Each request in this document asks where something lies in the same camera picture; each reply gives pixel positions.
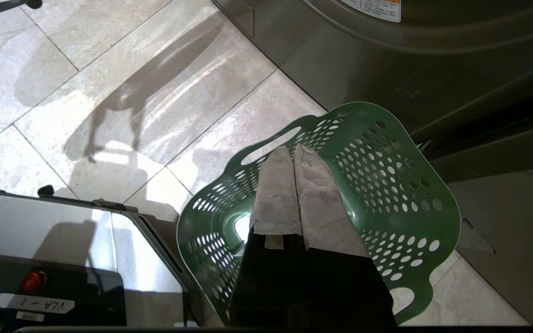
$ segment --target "handle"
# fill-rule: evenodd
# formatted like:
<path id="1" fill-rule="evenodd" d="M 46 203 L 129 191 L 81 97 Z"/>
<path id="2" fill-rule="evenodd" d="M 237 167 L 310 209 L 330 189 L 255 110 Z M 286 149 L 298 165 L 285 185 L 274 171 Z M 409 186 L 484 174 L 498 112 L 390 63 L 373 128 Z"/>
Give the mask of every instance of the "handle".
<path id="1" fill-rule="evenodd" d="M 426 308 L 429 306 L 433 299 L 433 287 L 429 282 L 425 284 L 425 287 L 423 289 L 419 289 L 419 293 L 415 293 L 415 298 L 412 302 L 406 307 L 400 310 L 397 314 L 395 314 L 394 319 L 396 320 L 396 324 L 400 325 L 404 323 L 407 320 L 410 320 L 411 318 L 414 318 L 418 315 L 420 315 Z"/>
<path id="2" fill-rule="evenodd" d="M 243 150 L 240 150 L 239 152 L 237 152 L 232 158 L 230 158 L 230 160 L 228 161 L 228 164 L 226 164 L 226 168 L 225 169 L 229 170 L 229 169 L 232 169 L 232 168 L 236 168 L 237 169 L 237 168 L 241 167 L 242 166 L 242 161 L 246 158 L 246 156 L 248 156 L 249 154 L 251 154 L 255 150 L 258 150 L 261 147 L 266 146 L 269 143 L 279 139 L 279 137 L 285 135 L 286 133 L 288 133 L 289 131 L 291 131 L 292 129 L 294 129 L 296 127 L 301 127 L 301 129 L 304 129 L 306 125 L 313 124 L 314 122 L 317 122 L 317 120 L 319 120 L 320 117 L 313 116 L 313 115 L 310 114 L 308 116 L 304 116 L 304 117 L 301 117 L 301 118 L 298 118 L 298 119 L 294 120 L 292 123 L 290 123 L 289 125 L 285 126 L 282 130 L 280 130 L 279 132 L 275 133 L 273 136 L 269 137 L 268 139 L 264 139 L 263 141 L 257 142 L 254 145 L 250 145 L 250 146 L 244 148 Z"/>

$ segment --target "green laundry basket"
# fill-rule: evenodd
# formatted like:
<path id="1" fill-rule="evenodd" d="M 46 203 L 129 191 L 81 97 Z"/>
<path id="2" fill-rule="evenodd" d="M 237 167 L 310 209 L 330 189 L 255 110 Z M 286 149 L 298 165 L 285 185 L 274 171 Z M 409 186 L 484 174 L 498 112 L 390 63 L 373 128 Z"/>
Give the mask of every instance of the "green laundry basket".
<path id="1" fill-rule="evenodd" d="M 184 263 L 225 325 L 244 243 L 235 223 L 249 217 L 258 172 L 268 154 L 250 164 L 255 150 L 300 127 L 285 145 L 297 143 L 326 160 L 355 228 L 388 289 L 411 289 L 414 300 L 397 323 L 417 316 L 431 302 L 431 272 L 452 253 L 459 238 L 459 210 L 446 184 L 406 130 L 378 105 L 355 102 L 321 117 L 305 116 L 279 133 L 246 147 L 222 175 L 196 194 L 178 221 L 176 238 Z"/>

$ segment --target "tile floor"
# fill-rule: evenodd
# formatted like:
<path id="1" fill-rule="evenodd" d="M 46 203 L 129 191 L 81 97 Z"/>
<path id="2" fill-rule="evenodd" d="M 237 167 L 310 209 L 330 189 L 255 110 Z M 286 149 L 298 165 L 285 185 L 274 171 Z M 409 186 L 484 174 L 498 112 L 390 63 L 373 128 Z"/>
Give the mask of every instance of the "tile floor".
<path id="1" fill-rule="evenodd" d="M 177 221 L 235 152 L 323 110 L 209 0 L 46 0 L 0 13 L 0 189 Z M 456 252 L 406 325 L 526 325 Z M 408 292 L 395 290 L 395 308 Z M 207 324 L 220 326 L 207 307 Z"/>

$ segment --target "red button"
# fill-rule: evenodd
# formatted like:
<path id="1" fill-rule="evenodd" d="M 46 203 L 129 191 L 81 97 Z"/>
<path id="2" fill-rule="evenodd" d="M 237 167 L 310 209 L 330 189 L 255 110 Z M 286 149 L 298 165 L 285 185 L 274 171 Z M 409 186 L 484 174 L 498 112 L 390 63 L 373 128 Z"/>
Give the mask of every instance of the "red button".
<path id="1" fill-rule="evenodd" d="M 44 276 L 39 272 L 29 272 L 22 281 L 22 287 L 26 291 L 36 291 L 44 284 Z"/>

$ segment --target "warning label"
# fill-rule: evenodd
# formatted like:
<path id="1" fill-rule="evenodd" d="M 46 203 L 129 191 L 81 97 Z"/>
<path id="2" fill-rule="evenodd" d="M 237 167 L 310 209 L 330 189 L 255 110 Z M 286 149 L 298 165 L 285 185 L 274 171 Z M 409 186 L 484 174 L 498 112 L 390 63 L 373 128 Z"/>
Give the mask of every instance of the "warning label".
<path id="1" fill-rule="evenodd" d="M 400 22 L 400 0 L 342 0 L 342 2 L 373 17 Z"/>

